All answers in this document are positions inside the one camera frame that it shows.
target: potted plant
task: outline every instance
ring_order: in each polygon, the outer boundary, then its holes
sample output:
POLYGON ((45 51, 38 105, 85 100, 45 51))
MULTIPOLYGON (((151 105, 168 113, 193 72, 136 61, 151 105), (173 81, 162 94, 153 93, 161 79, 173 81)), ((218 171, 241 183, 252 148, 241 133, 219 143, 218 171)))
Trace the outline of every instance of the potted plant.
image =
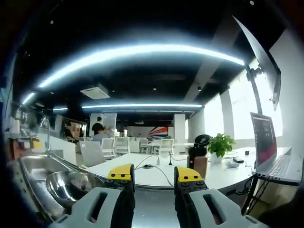
POLYGON ((211 153, 211 163, 221 163, 225 152, 232 150, 234 140, 229 135, 218 133, 216 137, 211 137, 208 150, 211 153))

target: laptop screen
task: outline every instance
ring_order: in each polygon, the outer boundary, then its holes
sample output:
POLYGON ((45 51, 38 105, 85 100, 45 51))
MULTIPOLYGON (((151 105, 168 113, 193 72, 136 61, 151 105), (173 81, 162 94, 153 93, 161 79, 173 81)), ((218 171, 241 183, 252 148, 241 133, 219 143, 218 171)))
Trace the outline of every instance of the laptop screen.
POLYGON ((255 133, 257 166, 276 154, 276 137, 270 117, 250 113, 255 133))

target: laptop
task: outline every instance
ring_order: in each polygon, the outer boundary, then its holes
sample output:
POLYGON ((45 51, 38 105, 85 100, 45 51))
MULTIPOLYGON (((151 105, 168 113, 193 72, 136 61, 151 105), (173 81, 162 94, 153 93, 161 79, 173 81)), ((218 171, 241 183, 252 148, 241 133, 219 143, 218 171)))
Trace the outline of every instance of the laptop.
POLYGON ((292 155, 291 147, 277 148, 276 135, 269 116, 250 113, 256 141, 256 167, 252 172, 274 181, 299 183, 303 159, 292 155))

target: laptop keyboard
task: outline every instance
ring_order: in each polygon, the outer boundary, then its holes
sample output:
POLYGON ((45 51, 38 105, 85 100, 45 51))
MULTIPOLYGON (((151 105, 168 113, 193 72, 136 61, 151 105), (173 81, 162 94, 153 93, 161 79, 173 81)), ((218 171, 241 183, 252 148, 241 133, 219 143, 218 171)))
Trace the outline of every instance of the laptop keyboard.
POLYGON ((289 161, 289 156, 280 156, 274 163, 274 166, 269 175, 283 177, 288 168, 289 161))

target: white flower pot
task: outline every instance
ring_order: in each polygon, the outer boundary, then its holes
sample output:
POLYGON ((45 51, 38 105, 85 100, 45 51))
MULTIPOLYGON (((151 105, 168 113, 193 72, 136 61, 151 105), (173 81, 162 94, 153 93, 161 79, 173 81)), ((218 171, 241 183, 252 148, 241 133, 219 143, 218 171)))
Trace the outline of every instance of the white flower pot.
POLYGON ((217 153, 212 153, 210 156, 211 164, 219 164, 222 162, 222 159, 223 159, 222 156, 217 157, 217 153))

